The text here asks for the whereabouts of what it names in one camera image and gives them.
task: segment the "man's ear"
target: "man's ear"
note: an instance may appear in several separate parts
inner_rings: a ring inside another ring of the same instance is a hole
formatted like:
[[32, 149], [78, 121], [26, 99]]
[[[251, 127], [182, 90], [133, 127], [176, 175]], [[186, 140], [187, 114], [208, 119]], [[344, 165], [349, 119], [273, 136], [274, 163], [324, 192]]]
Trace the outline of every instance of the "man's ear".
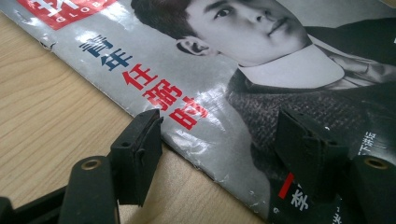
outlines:
[[195, 36], [186, 36], [177, 40], [177, 48], [181, 51], [196, 56], [213, 56], [219, 54], [212, 49], [205, 41]]

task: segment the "red logo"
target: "red logo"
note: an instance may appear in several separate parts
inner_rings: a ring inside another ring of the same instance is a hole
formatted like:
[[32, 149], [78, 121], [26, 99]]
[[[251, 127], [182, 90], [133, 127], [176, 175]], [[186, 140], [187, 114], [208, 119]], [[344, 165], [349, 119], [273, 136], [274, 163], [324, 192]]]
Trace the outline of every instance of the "red logo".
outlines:
[[87, 18], [117, 0], [18, 0], [54, 30]]

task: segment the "table surface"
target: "table surface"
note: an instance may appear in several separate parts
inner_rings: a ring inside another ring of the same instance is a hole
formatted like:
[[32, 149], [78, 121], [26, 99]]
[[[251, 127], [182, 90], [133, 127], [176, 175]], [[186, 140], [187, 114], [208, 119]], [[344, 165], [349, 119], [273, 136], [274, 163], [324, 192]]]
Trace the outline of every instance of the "table surface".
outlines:
[[[81, 159], [106, 155], [133, 119], [0, 13], [0, 195], [17, 208], [67, 184]], [[144, 207], [122, 223], [263, 223], [163, 146]]]

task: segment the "magazine cover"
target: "magazine cover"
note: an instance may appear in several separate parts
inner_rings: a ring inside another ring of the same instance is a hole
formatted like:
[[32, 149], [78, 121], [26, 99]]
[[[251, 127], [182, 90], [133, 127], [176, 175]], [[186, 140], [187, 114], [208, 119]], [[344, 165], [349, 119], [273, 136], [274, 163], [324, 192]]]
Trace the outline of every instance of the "magazine cover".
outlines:
[[279, 108], [396, 164], [396, 9], [378, 0], [9, 0], [0, 9], [271, 223], [354, 223], [274, 151]]

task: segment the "man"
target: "man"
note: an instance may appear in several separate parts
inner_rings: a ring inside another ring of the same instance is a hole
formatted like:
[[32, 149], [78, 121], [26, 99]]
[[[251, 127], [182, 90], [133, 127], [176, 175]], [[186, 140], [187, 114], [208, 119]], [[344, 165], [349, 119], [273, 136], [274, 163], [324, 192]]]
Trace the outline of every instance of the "man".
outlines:
[[[139, 20], [173, 37], [180, 50], [197, 56], [222, 54], [238, 62], [227, 99], [248, 126], [255, 165], [271, 181], [271, 205], [290, 212], [270, 213], [270, 220], [319, 223], [331, 218], [329, 211], [340, 203], [310, 204], [309, 212], [293, 213], [290, 204], [276, 197], [288, 173], [273, 149], [281, 106], [343, 135], [350, 157], [361, 153], [365, 134], [375, 133], [379, 145], [372, 155], [396, 162], [391, 140], [396, 133], [396, 73], [391, 65], [396, 64], [395, 19], [307, 28], [309, 36], [275, 0], [135, 0], [132, 7]], [[381, 154], [383, 147], [389, 151]]]

